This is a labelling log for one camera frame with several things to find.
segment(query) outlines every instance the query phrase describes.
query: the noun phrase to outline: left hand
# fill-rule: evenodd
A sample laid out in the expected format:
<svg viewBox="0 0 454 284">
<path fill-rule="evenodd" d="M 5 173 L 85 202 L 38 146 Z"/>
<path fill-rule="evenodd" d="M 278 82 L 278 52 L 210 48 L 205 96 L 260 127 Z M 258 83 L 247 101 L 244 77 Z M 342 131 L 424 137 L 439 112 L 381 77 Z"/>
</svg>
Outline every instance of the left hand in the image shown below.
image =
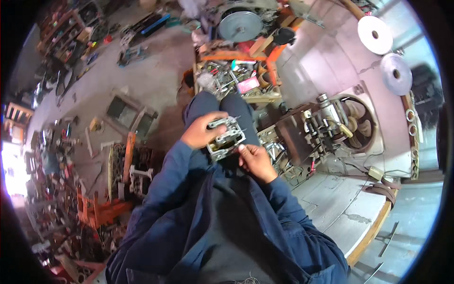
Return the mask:
<svg viewBox="0 0 454 284">
<path fill-rule="evenodd" d="M 208 143 L 213 141 L 216 137 L 220 136 L 227 131 L 225 125 L 220 125 L 215 129 L 208 130 L 208 123 L 213 120 L 228 117 L 228 113 L 224 111 L 214 111 L 207 115 L 197 118 L 181 136 L 181 141 L 188 145 L 191 149 L 201 149 Z"/>
</svg>

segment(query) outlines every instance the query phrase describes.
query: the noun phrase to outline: person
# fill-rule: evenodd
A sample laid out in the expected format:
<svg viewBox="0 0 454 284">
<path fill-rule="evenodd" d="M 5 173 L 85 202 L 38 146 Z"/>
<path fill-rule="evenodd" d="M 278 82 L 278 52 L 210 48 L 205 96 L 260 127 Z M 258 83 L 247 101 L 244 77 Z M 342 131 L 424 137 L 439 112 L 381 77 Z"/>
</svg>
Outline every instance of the person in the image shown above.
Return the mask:
<svg viewBox="0 0 454 284">
<path fill-rule="evenodd" d="M 207 143 L 226 131 L 209 122 L 238 117 L 246 140 L 217 163 Z M 108 283 L 344 283 L 350 268 L 278 177 L 238 95 L 194 96 L 185 132 L 135 208 Z"/>
</svg>

